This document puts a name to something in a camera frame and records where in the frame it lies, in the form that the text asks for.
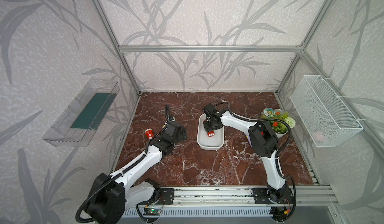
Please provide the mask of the red ribbed flashlight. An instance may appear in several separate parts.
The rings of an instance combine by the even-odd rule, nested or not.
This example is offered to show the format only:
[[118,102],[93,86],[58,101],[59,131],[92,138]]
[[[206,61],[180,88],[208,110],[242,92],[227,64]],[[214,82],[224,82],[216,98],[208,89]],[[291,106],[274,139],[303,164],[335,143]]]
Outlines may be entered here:
[[213,137],[215,135],[215,131],[207,132],[208,137]]

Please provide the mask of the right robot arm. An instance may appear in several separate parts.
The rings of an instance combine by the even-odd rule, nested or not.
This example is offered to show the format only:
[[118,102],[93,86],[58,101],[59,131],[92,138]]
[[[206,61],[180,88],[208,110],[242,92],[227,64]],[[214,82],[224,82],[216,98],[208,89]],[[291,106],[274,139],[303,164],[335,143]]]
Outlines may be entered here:
[[[237,115],[231,111],[228,102],[218,104],[207,104],[203,107],[206,119],[203,121],[207,133],[228,126],[243,132],[253,148],[254,152],[261,157],[267,174],[268,196],[272,203],[280,203],[289,191],[289,186],[284,176],[279,155],[289,144],[292,138],[292,127],[296,124],[292,118],[281,119],[279,117],[267,119],[251,119]],[[281,124],[289,133],[286,142],[279,147],[279,138],[273,126]]]

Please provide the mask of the red flashlight with white label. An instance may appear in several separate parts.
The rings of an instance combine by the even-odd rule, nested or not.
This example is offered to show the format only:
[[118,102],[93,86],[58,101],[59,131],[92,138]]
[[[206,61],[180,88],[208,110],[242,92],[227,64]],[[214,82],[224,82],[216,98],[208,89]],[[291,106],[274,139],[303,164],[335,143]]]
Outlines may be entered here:
[[145,135],[149,138],[152,139],[154,137],[154,132],[152,129],[146,129],[145,130]]

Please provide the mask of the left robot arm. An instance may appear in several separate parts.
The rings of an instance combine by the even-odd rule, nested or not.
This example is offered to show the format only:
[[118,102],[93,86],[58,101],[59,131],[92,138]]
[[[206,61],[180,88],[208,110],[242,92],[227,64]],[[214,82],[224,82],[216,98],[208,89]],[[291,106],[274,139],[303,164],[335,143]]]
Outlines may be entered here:
[[187,129],[176,121],[169,121],[156,135],[149,137],[145,150],[117,171],[100,174],[90,193],[75,214],[80,224],[116,224],[124,212],[153,198],[158,185],[146,181],[135,182],[152,166],[169,155],[176,143],[187,139]]

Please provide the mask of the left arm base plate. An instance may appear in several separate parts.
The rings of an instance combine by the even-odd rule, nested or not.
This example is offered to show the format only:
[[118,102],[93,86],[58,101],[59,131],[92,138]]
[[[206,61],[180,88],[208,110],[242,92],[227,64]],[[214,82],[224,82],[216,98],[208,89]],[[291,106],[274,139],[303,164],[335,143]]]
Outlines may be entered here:
[[172,205],[175,197],[175,189],[173,188],[156,188],[149,200],[150,204]]

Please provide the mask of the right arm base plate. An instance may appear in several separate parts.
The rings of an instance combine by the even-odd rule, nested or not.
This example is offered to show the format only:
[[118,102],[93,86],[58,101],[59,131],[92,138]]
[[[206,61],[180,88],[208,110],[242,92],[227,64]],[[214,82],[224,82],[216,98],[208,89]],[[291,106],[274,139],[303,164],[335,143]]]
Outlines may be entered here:
[[254,198],[255,204],[266,204],[266,205],[284,205],[294,204],[296,202],[293,189],[288,188],[283,197],[278,201],[278,198],[273,200],[269,194],[268,188],[256,187],[251,189],[251,196]]

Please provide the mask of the white plastic storage tray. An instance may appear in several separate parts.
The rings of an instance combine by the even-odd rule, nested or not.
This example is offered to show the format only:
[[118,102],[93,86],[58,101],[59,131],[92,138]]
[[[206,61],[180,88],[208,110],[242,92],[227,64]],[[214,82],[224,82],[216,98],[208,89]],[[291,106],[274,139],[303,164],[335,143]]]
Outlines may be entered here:
[[219,130],[206,132],[203,122],[206,120],[205,114],[199,118],[197,143],[203,150],[217,151],[224,145],[225,131],[224,127]]

